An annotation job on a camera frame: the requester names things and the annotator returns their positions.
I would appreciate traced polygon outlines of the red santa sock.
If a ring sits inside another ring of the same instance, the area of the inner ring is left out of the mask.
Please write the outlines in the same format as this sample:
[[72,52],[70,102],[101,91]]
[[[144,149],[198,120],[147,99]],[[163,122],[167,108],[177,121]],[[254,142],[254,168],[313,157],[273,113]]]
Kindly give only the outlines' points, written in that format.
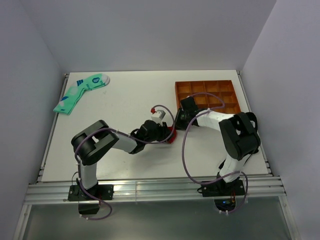
[[166,143],[172,144],[177,138],[177,130],[175,129],[175,127],[169,126],[168,131],[169,131],[169,138],[167,139]]

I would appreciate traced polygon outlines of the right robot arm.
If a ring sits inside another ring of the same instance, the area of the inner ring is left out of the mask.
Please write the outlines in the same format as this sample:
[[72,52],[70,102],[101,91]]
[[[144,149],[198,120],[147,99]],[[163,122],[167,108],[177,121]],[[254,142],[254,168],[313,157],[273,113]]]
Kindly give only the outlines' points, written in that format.
[[206,127],[221,133],[226,158],[217,175],[216,189],[222,195],[233,190],[233,182],[238,179],[246,163],[244,157],[257,153],[261,145],[258,120],[254,113],[231,114],[198,108],[192,96],[180,101],[175,126],[185,131],[191,126]]

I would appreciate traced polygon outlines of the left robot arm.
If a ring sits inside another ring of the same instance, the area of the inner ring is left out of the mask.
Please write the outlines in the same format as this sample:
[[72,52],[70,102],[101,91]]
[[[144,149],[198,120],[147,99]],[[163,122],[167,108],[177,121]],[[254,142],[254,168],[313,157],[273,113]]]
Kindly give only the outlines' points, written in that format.
[[98,120],[71,140],[81,182],[79,194],[86,200],[96,197],[97,163],[109,150],[117,149],[135,155],[148,144],[171,144],[176,136],[175,127],[167,126],[166,122],[146,120],[140,128],[127,135],[110,128],[105,121]]

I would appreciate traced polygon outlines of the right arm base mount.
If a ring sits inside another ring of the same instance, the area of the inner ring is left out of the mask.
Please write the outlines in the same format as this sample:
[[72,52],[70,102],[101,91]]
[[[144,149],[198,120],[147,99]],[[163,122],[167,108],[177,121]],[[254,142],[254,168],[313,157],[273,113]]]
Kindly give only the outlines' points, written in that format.
[[204,185],[202,184],[197,192],[202,197],[225,197],[224,199],[216,199],[215,206],[221,211],[232,211],[236,208],[236,197],[245,195],[245,187],[243,181],[236,179],[233,182],[225,183],[220,180],[216,183]]

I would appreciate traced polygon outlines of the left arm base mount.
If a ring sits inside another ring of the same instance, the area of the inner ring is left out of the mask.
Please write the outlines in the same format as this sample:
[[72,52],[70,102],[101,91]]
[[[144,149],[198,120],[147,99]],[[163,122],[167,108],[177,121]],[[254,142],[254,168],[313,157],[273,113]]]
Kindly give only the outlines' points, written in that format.
[[[99,184],[97,183],[90,189],[86,190],[91,196],[87,195],[80,184],[77,183],[75,185],[71,185],[69,188],[69,193],[67,200],[69,202],[85,202],[85,201],[93,201],[96,199],[103,201],[110,201],[113,199],[114,194],[114,185],[113,184]],[[100,210],[101,203],[79,203],[78,204],[78,212],[81,215],[95,215]]]

